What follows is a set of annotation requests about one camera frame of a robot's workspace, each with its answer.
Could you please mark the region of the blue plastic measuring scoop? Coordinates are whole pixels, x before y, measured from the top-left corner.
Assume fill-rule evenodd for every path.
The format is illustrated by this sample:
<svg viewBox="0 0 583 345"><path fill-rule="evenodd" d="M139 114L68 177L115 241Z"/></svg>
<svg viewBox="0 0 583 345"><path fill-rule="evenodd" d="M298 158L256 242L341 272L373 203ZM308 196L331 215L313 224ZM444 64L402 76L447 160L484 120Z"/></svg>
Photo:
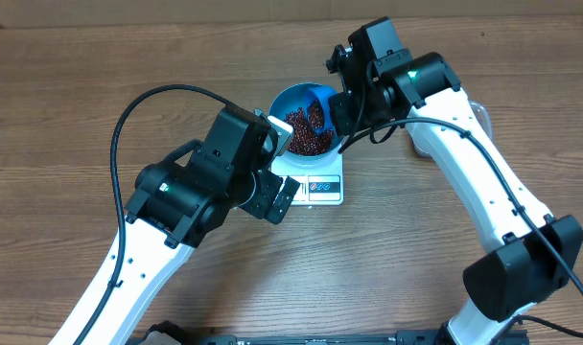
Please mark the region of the blue plastic measuring scoop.
<svg viewBox="0 0 583 345"><path fill-rule="evenodd" d="M330 114L329 99L336 95L336 90L328 85L310 85L303 94L305 117L315 134L322 134L334 128Z"/></svg>

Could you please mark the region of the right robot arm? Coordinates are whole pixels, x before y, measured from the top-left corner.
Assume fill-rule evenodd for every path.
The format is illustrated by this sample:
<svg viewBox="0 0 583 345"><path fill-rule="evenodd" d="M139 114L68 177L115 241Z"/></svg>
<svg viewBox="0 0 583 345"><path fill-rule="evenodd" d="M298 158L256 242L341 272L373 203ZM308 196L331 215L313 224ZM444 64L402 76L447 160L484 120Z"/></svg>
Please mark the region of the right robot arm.
<svg viewBox="0 0 583 345"><path fill-rule="evenodd" d="M485 254L464 270L467 302L435 343L498 343L533 306L575 282L579 222L556 218L525 187L441 55L414 57L383 17L350 34L326 67L342 83L328 101L336 133L353 144L404 128L445 174L477 228Z"/></svg>

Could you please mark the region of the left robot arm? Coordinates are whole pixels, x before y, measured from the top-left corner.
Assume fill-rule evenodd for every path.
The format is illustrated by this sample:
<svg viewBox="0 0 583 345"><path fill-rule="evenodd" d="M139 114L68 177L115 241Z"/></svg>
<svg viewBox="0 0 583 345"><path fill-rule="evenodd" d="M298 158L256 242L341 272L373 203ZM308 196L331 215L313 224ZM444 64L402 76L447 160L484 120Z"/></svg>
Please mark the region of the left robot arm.
<svg viewBox="0 0 583 345"><path fill-rule="evenodd" d="M227 105L204 141L145 167L125 206L124 229L53 343L125 343L159 290L230 210L280 223L299 184L269 166L292 137L292 126L274 116Z"/></svg>

